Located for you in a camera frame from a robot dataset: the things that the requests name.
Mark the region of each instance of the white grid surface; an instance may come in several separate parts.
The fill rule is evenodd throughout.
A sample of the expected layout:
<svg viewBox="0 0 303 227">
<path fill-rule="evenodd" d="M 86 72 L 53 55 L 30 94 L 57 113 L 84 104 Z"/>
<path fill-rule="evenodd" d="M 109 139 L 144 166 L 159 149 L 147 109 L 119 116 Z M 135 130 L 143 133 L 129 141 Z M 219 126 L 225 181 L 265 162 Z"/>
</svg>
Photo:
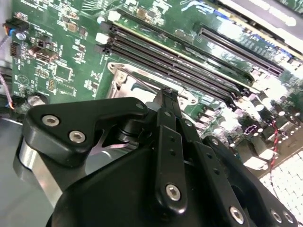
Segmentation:
<svg viewBox="0 0 303 227">
<path fill-rule="evenodd" d="M 270 174 L 260 179 L 275 196 Z M 272 171 L 272 181 L 279 200 L 303 222 L 303 151 L 295 154 Z"/>
</svg>

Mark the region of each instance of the surface-mount component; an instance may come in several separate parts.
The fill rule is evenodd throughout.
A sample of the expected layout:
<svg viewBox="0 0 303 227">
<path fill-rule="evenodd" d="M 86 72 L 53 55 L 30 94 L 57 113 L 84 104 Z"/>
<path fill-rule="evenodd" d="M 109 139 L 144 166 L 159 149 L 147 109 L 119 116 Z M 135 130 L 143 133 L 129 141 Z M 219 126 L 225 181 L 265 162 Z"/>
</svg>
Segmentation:
<svg viewBox="0 0 303 227">
<path fill-rule="evenodd" d="M 46 63 L 53 62 L 58 56 L 58 53 L 49 49 L 40 49 L 36 52 L 36 58 Z"/>
</svg>

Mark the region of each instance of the cable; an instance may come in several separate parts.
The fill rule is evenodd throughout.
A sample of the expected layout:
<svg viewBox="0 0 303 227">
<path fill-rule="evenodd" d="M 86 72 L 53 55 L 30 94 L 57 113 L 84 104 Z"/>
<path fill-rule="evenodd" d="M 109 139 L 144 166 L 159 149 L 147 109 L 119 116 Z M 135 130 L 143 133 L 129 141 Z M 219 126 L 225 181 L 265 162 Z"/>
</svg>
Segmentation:
<svg viewBox="0 0 303 227">
<path fill-rule="evenodd" d="M 270 162 L 269 162 L 269 179 L 270 179 L 270 185 L 271 185 L 272 188 L 273 188 L 273 191 L 274 191 L 274 194 L 275 194 L 276 198 L 277 198 L 278 200 L 280 200 L 279 197 L 278 197 L 278 194 L 277 194 L 277 192 L 276 192 L 276 189 L 275 189 L 275 187 L 274 187 L 274 183 L 273 183 L 273 174 L 272 174 L 272 170 L 273 170 L 273 167 L 274 167 L 274 165 L 275 165 L 275 155 L 276 155 L 277 152 L 278 152 L 278 141 L 279 141 L 278 132 L 279 132 L 279 129 L 277 128 L 276 122 L 275 122 L 275 121 L 272 121 L 271 124 L 272 124 L 273 128 L 275 129 L 275 140 L 274 140 L 274 150 L 273 150 L 274 153 L 273 153 L 273 156 L 272 156 L 272 158 L 271 158 L 271 160 L 270 160 Z"/>
<path fill-rule="evenodd" d="M 2 47 L 4 46 L 4 44 L 5 44 L 8 40 L 9 40 L 9 36 L 8 36 L 8 35 L 6 35 L 5 37 L 3 37 L 3 39 L 2 39 L 1 42 L 0 42 L 0 50 L 2 49 Z M 12 100 L 12 98 L 10 97 L 10 93 L 9 93 L 9 87 L 8 87 L 8 85 L 6 84 L 5 79 L 4 79 L 4 77 L 2 76 L 1 73 L 0 73 L 0 82 L 1 82 L 1 84 L 3 85 L 3 87 L 4 87 L 4 91 L 5 91 L 6 97 L 7 97 L 7 99 L 8 99 L 10 108 L 14 109 L 13 100 Z"/>
</svg>

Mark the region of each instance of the integrated circuit chip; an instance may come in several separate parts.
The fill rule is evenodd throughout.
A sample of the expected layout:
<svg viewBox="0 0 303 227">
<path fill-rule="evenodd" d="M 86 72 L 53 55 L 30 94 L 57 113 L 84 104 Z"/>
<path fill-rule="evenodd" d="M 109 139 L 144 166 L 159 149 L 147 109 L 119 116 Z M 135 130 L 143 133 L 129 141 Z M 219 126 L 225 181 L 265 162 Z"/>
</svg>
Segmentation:
<svg viewBox="0 0 303 227">
<path fill-rule="evenodd" d="M 147 15 L 150 16 L 150 17 L 155 17 L 155 16 L 156 16 L 156 13 L 153 12 L 153 11 L 149 11 L 149 12 L 147 13 Z"/>
<path fill-rule="evenodd" d="M 67 23 L 67 29 L 71 32 L 76 32 L 78 27 L 75 23 L 69 22 Z"/>
<path fill-rule="evenodd" d="M 71 69 L 63 67 L 61 65 L 57 65 L 56 68 L 56 77 L 60 77 L 64 80 L 69 80 L 71 76 Z"/>
<path fill-rule="evenodd" d="M 139 18 L 141 18 L 142 20 L 144 20 L 146 18 L 146 14 L 147 14 L 147 10 L 145 10 L 143 8 L 138 8 L 138 10 L 137 10 L 137 16 Z"/>
</svg>

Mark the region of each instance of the motherboard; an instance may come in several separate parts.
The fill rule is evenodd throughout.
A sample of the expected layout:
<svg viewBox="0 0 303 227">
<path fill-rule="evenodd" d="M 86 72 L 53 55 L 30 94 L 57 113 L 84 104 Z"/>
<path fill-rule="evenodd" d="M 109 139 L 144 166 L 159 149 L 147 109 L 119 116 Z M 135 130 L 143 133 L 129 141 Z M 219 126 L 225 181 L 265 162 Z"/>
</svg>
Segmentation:
<svg viewBox="0 0 303 227">
<path fill-rule="evenodd" d="M 301 0 L 280 3 L 303 12 Z M 13 94 L 26 99 L 14 110 L 41 99 L 146 103 L 170 87 L 201 137 L 270 147 L 277 127 L 282 143 L 301 124 L 303 55 L 222 9 L 202 0 L 13 0 L 4 27 Z"/>
</svg>

